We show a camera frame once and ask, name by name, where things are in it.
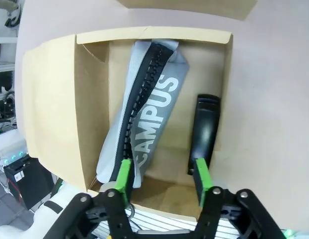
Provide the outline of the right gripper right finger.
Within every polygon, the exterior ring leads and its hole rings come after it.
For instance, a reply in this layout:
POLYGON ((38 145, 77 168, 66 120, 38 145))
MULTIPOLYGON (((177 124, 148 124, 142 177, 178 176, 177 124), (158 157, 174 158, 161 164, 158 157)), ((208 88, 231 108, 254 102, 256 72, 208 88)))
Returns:
POLYGON ((249 189, 233 194, 213 186, 204 158, 194 162, 193 179, 202 211, 193 233, 195 239, 213 239, 220 219, 227 219, 240 239, 281 239, 282 231, 249 189))

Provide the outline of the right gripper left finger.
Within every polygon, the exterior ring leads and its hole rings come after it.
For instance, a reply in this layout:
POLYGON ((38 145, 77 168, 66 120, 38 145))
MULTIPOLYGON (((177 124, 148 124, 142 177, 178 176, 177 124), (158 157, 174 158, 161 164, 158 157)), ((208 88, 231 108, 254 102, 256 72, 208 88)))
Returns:
POLYGON ((88 239, 100 222, 107 221, 113 239, 134 239, 125 212, 133 179, 134 163, 124 159, 114 188, 95 197, 87 193, 75 195, 56 221, 56 238, 88 239))

